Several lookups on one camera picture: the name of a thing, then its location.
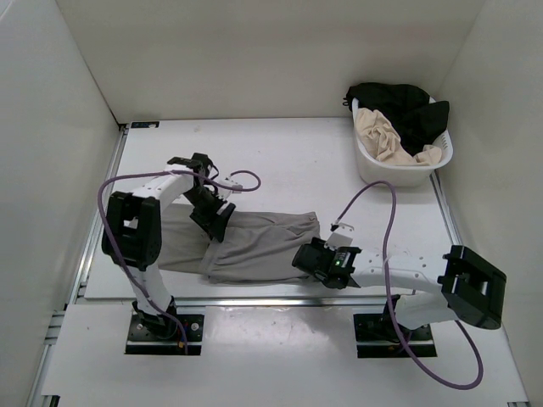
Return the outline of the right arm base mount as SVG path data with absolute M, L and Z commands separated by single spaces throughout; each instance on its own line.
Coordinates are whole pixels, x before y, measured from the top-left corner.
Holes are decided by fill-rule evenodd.
M 380 314 L 354 314 L 355 341 L 358 359 L 409 358 L 389 320 Z M 410 331 L 400 326 L 404 339 L 418 358 L 434 358 L 437 351 L 429 325 Z

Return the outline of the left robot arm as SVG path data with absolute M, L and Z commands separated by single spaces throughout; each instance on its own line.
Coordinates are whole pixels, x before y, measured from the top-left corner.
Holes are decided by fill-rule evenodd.
M 162 213 L 183 196 L 193 206 L 189 218 L 209 238 L 221 243 L 235 209 L 210 178 L 212 160 L 203 153 L 190 159 L 174 157 L 163 173 L 130 192 L 113 192 L 99 211 L 104 224 L 102 251 L 118 265 L 136 294 L 132 308 L 139 323 L 157 338 L 188 342 L 186 330 L 176 312 L 158 266 L 162 247 Z

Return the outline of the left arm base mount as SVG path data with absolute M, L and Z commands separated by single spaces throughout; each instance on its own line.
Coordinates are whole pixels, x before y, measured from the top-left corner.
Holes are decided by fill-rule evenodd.
M 125 354 L 158 356 L 200 356 L 204 335 L 204 315 L 179 313 L 174 304 L 167 309 L 176 321 L 162 314 L 143 313 L 132 302 L 132 315 L 126 334 Z

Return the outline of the grey trousers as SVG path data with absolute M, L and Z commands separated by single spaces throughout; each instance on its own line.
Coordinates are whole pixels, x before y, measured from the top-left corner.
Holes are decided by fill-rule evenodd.
M 320 236 L 314 212 L 284 214 L 236 211 L 224 241 L 211 239 L 189 218 L 193 209 L 173 204 L 162 214 L 162 270 L 198 274 L 215 284 L 309 281 L 292 266 L 300 246 Z

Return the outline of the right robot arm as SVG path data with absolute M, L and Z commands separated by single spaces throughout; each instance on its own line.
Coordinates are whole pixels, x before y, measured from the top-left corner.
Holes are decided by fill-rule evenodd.
M 385 259 L 357 247 L 331 248 L 314 238 L 298 249 L 292 266 L 332 289 L 383 287 L 388 266 L 392 288 L 417 292 L 395 299 L 394 309 L 382 316 L 382 331 L 393 339 L 444 321 L 462 321 L 485 330 L 501 327 L 507 277 L 465 246 L 453 245 L 440 257 Z

